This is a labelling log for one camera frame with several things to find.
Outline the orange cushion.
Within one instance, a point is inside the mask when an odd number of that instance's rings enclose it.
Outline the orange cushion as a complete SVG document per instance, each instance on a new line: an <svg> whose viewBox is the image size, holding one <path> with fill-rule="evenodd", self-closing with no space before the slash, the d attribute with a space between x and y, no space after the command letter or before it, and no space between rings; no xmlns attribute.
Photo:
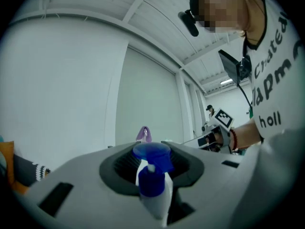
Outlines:
<svg viewBox="0 0 305 229"><path fill-rule="evenodd" d="M14 153L14 142L0 142L0 155L5 161L5 181L13 191L25 195L29 189L24 160Z"/></svg>

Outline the person's right forearm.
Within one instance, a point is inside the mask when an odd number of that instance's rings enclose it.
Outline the person's right forearm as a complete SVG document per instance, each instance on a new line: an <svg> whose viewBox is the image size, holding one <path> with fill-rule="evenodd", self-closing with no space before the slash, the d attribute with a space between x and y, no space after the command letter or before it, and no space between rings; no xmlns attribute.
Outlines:
<svg viewBox="0 0 305 229"><path fill-rule="evenodd" d="M243 149L261 142L261 136L256 127L254 118L251 118L244 125L230 130L231 150Z"/></svg>

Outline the small blue white bottle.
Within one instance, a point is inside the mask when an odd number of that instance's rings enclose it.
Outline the small blue white bottle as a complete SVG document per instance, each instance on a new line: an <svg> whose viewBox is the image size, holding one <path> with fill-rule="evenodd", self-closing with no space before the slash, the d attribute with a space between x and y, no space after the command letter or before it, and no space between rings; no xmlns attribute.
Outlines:
<svg viewBox="0 0 305 229"><path fill-rule="evenodd" d="M173 193L169 176L174 171L171 149L163 143L140 143L132 149L132 154L141 161L135 182L140 200L161 226L166 227Z"/></svg>

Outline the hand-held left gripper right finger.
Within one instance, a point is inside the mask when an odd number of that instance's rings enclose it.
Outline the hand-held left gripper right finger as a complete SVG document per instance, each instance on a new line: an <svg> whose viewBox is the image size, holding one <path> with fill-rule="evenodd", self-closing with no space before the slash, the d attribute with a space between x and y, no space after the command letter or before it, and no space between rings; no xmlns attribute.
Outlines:
<svg viewBox="0 0 305 229"><path fill-rule="evenodd" d="M265 228L265 218L290 194L305 162L305 127L284 130L244 156L172 147L200 159L203 174L192 186L178 189L194 211L168 229Z"/></svg>

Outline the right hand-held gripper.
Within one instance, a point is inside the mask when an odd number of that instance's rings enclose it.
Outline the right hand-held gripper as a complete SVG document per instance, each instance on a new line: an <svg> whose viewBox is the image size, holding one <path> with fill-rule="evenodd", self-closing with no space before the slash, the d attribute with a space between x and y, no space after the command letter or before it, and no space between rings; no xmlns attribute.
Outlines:
<svg viewBox="0 0 305 229"><path fill-rule="evenodd" d="M198 147L207 151L232 153L229 144L233 121L234 119L223 109L216 111L210 121L203 127L203 135L197 138ZM223 135L223 145L215 142L214 133Z"/></svg>

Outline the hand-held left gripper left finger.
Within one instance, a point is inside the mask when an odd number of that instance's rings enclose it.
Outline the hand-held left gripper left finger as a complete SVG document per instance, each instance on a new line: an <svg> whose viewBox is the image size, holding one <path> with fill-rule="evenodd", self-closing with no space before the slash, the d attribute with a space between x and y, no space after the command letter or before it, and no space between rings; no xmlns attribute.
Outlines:
<svg viewBox="0 0 305 229"><path fill-rule="evenodd" d="M164 229L140 199L133 147L75 157L17 199L45 229Z"/></svg>

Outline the purple hair dryer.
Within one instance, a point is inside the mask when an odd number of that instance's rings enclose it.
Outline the purple hair dryer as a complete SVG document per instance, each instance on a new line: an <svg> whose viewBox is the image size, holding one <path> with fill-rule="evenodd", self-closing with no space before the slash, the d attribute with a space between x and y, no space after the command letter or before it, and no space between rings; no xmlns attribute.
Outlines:
<svg viewBox="0 0 305 229"><path fill-rule="evenodd" d="M143 143L151 143L152 142L152 135L151 135L149 127L143 126L140 129L140 131L139 131L139 133L136 137L136 141L141 141Z"/></svg>

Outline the black chest-mounted device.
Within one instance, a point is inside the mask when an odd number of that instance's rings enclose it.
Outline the black chest-mounted device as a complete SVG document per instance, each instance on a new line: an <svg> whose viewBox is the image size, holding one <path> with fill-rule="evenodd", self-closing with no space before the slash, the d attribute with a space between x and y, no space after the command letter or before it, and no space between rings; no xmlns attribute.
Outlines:
<svg viewBox="0 0 305 229"><path fill-rule="evenodd" d="M225 72L228 74L229 78L231 78L232 81L239 87L241 81L248 78L252 71L252 64L249 55L243 51L242 59L238 61L224 50L219 50L218 54L220 56L221 62L223 63Z"/></svg>

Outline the white printed t-shirt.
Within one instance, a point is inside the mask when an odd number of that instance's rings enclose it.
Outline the white printed t-shirt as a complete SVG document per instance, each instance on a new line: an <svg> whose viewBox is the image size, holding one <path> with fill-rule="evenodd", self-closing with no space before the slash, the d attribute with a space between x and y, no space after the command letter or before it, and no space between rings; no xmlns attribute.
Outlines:
<svg viewBox="0 0 305 229"><path fill-rule="evenodd" d="M254 120L269 139L305 127L305 47L290 17L276 0L262 0L264 34L247 45L252 64Z"/></svg>

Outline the black cushion with white zigzag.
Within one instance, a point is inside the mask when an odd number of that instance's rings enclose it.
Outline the black cushion with white zigzag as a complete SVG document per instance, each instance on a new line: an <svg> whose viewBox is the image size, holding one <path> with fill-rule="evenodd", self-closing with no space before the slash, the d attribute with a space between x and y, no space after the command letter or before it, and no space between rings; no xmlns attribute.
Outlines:
<svg viewBox="0 0 305 229"><path fill-rule="evenodd" d="M24 186L32 186L35 182L43 180L50 172L50 169L46 166L14 154L15 179Z"/></svg>

